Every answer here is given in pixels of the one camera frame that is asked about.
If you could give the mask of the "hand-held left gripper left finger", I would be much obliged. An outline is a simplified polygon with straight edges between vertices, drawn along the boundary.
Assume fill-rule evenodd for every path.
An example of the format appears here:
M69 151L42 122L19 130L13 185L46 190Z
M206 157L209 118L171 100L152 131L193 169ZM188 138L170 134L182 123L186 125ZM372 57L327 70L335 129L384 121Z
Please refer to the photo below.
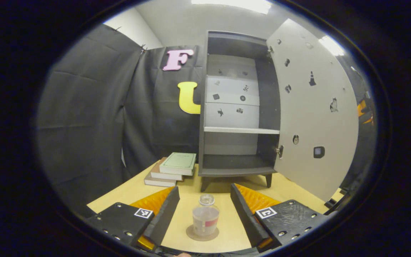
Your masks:
M114 203L86 222L121 244L154 251L161 246L179 200L178 186L168 187L129 205Z

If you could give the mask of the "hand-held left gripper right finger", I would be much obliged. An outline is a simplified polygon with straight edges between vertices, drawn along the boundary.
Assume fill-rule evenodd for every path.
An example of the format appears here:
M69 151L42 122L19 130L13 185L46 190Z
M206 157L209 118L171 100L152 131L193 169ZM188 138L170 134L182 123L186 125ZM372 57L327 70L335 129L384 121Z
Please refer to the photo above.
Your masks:
M330 218L298 201L280 202L236 183L230 186L230 198L251 246L260 253L287 247Z

